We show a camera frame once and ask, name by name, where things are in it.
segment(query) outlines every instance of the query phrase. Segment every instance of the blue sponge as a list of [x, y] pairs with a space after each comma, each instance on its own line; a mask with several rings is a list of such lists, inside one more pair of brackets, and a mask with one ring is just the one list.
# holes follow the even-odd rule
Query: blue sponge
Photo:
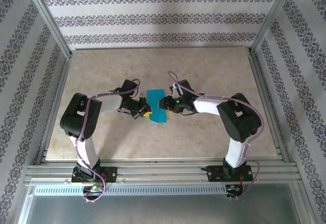
[[149, 116], [151, 121], [157, 123], [167, 122], [167, 111], [158, 107], [158, 102], [165, 97], [164, 89], [147, 90], [147, 103], [151, 106], [153, 113]]

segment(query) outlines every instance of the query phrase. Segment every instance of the striped wallpaper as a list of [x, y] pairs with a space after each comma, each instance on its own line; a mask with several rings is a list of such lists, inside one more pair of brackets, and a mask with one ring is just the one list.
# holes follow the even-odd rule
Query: striped wallpaper
[[0, 223], [11, 223], [65, 57], [32, 0], [0, 0]]
[[286, 0], [256, 54], [317, 223], [326, 223], [325, 6]]
[[250, 46], [274, 0], [45, 0], [70, 48]]

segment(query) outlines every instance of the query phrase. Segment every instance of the ventilated metal panel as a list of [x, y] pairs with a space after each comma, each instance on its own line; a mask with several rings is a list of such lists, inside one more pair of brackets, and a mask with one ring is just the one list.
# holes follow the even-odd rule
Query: ventilated metal panel
[[[81, 195], [82, 186], [36, 186], [35, 195]], [[109, 186], [105, 195], [206, 195], [226, 194], [225, 185]]]

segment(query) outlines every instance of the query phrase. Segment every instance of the beige work surface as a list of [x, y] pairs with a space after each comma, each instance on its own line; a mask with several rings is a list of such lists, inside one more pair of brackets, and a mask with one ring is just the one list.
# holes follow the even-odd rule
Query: beige work surface
[[[168, 71], [187, 79], [192, 88], [208, 95], [243, 93], [265, 118], [244, 48], [120, 49], [75, 51], [65, 84], [47, 160], [76, 159], [75, 150], [59, 121], [73, 94], [105, 93], [125, 79], [141, 80], [140, 91], [165, 89], [173, 81]], [[93, 135], [102, 159], [224, 157], [229, 136], [221, 118], [211, 114], [182, 116], [167, 113], [167, 123], [149, 118], [134, 120], [116, 110], [100, 114]], [[252, 142], [248, 156], [276, 156], [268, 125]]]

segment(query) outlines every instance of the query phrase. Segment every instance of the yellow label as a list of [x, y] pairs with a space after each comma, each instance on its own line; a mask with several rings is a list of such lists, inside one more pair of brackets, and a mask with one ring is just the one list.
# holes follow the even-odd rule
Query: yellow label
[[151, 115], [153, 112], [146, 112], [144, 113], [143, 117], [149, 117], [149, 115]]

